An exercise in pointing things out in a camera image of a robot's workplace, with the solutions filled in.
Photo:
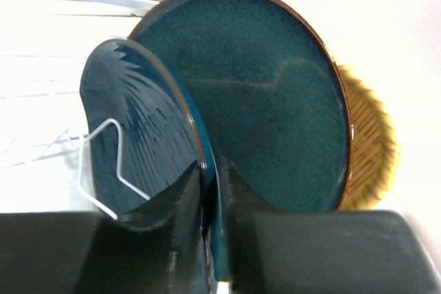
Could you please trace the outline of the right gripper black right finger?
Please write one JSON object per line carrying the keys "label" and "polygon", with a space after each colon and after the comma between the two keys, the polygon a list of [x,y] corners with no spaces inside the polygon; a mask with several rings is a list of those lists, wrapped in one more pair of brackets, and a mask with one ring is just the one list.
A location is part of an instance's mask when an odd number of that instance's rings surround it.
{"label": "right gripper black right finger", "polygon": [[280,211],[226,158],[220,195],[233,293],[439,293],[408,222],[393,211]]}

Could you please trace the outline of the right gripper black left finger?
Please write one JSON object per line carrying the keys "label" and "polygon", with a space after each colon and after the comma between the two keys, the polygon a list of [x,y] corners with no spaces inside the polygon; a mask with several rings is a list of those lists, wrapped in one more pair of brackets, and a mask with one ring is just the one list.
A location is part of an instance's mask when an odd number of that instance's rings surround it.
{"label": "right gripper black left finger", "polygon": [[2,293],[205,293],[197,166],[112,220],[93,212],[1,215]]}

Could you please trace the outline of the dark blue leaf-shaped plate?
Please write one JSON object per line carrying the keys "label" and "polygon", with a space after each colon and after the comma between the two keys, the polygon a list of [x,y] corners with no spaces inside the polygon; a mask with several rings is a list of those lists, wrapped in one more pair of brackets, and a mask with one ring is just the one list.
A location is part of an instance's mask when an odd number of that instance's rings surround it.
{"label": "dark blue leaf-shaped plate", "polygon": [[[80,96],[90,133],[107,119],[123,130],[123,177],[153,199],[193,163],[201,167],[209,276],[220,282],[218,172],[207,130],[182,83],[135,41],[110,39],[89,55]],[[125,213],[141,206],[140,202]]]}

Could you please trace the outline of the woven bamboo square plate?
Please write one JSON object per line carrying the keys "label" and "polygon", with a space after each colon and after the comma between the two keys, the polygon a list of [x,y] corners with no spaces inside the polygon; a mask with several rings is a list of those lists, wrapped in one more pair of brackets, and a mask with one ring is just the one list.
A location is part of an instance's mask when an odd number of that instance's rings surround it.
{"label": "woven bamboo square plate", "polygon": [[339,210],[376,206],[391,190],[400,147],[392,118],[374,91],[348,65],[338,66],[351,122],[349,179]]}

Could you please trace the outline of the teal round plate white blossoms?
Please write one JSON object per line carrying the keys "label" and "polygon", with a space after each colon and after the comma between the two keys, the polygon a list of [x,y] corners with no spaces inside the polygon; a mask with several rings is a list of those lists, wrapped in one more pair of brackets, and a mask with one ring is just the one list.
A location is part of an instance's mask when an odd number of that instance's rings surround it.
{"label": "teal round plate white blossoms", "polygon": [[336,64],[280,0],[163,0],[130,38],[180,80],[215,150],[278,209],[334,210],[349,171]]}

